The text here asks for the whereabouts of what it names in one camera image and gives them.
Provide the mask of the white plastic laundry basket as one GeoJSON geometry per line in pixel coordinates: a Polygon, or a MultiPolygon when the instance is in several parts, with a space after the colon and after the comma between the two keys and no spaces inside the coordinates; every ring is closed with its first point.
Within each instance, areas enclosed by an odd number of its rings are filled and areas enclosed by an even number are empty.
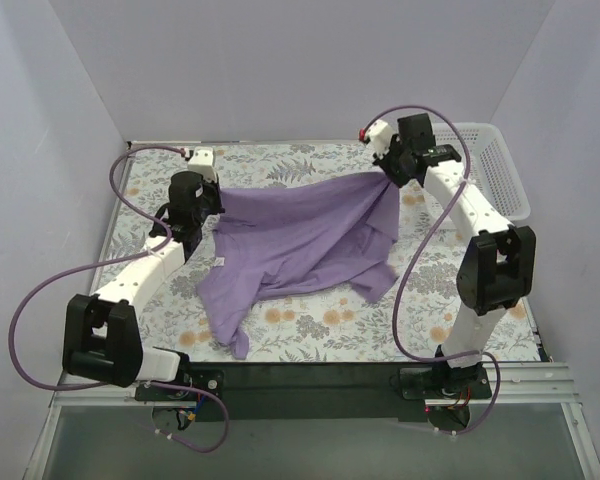
{"type": "Polygon", "coordinates": [[[487,123],[455,126],[471,154],[471,181],[509,221],[526,220],[531,214],[529,201],[500,130],[487,123]]]}

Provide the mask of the purple t shirt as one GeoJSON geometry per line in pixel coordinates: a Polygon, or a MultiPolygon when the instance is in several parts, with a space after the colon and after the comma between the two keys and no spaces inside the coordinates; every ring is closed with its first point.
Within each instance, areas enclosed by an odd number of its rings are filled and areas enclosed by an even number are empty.
{"type": "Polygon", "coordinates": [[[196,291],[214,339],[243,360],[242,322],[258,301],[348,283],[378,302],[397,275],[400,195],[379,172],[295,188],[232,188],[213,231],[215,262],[196,291]]]}

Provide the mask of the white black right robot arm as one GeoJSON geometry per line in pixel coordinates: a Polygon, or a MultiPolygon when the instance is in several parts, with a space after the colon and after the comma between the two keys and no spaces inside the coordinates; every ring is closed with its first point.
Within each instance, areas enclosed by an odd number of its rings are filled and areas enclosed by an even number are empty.
{"type": "Polygon", "coordinates": [[[376,118],[360,139],[396,186],[417,182],[468,242],[456,276],[461,303],[451,332],[434,357],[419,357],[415,367],[400,371],[402,394],[487,399],[485,347],[505,313],[531,291],[536,235],[528,226],[514,226],[471,183],[466,142],[438,143],[428,114],[403,117],[396,128],[376,118]]]}

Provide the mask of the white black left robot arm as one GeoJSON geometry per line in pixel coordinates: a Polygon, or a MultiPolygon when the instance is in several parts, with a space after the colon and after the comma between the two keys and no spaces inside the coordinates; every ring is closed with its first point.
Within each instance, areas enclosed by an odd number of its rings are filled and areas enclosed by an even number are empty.
{"type": "Polygon", "coordinates": [[[168,201],[157,212],[145,255],[93,295],[77,294],[69,301],[62,358],[67,373],[120,387],[158,381],[173,400],[191,392],[193,377],[180,367],[178,353],[142,344],[138,316],[195,252],[205,220],[222,212],[213,167],[195,166],[171,177],[168,201]]]}

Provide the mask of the floral tablecloth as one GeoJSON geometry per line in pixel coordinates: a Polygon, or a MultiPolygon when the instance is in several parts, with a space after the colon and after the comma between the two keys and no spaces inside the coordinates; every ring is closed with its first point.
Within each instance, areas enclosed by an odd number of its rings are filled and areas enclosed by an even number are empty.
{"type": "MultiPolygon", "coordinates": [[[[371,169],[361,144],[219,145],[215,165],[226,187],[296,187],[371,169]]],[[[255,304],[243,327],[249,359],[277,361],[403,361],[431,356],[450,334],[460,300],[456,272],[465,252],[461,235],[431,225],[426,195],[417,184],[401,192],[400,237],[389,263],[408,276],[377,303],[365,302],[348,285],[309,296],[255,304]]],[[[196,285],[214,260],[205,236],[194,257],[161,286],[142,310],[147,346],[181,351],[195,361],[228,361],[231,353],[213,339],[196,285]]]]}

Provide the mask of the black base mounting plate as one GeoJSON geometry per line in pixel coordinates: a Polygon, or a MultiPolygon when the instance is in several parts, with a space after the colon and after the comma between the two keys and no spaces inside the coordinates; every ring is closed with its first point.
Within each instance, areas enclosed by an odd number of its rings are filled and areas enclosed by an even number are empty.
{"type": "Polygon", "coordinates": [[[423,422],[429,400],[487,400],[495,385],[483,367],[462,373],[446,365],[418,363],[190,363],[167,390],[140,386],[135,400],[193,403],[200,390],[212,395],[201,422],[396,418],[423,422]]]}

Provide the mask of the aluminium frame rail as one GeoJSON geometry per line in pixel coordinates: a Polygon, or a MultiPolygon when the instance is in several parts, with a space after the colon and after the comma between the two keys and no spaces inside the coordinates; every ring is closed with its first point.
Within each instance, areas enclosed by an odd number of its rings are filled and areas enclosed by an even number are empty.
{"type": "Polygon", "coordinates": [[[170,388],[57,393],[29,479],[600,479],[569,369],[417,391],[401,363],[198,364],[170,388]]]}

